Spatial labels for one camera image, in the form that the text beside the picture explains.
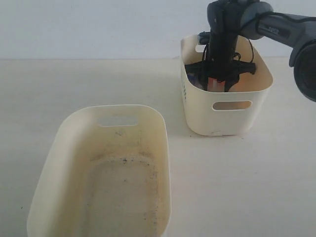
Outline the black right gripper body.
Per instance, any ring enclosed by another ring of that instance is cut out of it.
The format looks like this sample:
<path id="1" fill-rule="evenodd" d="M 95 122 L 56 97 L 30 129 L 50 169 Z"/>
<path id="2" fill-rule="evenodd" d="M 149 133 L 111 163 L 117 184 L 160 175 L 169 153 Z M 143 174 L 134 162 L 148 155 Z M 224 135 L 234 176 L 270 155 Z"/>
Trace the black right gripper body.
<path id="1" fill-rule="evenodd" d="M 216 35 L 210 32 L 209 44 L 203 45 L 202 59 L 195 63 L 185 63 L 186 72 L 198 74 L 200 82 L 202 73 L 220 82 L 239 79 L 241 74 L 255 74 L 253 59 L 242 61 L 241 54 L 236 52 L 237 38 L 232 33 Z"/>

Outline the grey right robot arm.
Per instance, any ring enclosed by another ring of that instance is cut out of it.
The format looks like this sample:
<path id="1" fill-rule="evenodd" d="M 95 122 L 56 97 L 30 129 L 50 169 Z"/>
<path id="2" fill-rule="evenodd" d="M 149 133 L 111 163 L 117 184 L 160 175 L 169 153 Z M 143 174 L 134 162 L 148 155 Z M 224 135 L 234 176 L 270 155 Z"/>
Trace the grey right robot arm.
<path id="1" fill-rule="evenodd" d="M 208 32 L 199 33 L 204 45 L 202 59 L 184 66 L 197 77 L 203 90 L 209 78 L 224 83 L 228 92 L 241 74 L 255 74 L 255 63 L 244 62 L 236 52 L 239 36 L 247 40 L 270 38 L 292 48 L 289 67 L 299 91 L 316 100 L 316 19 L 315 17 L 275 12 L 260 0 L 216 0 L 207 7 Z"/>

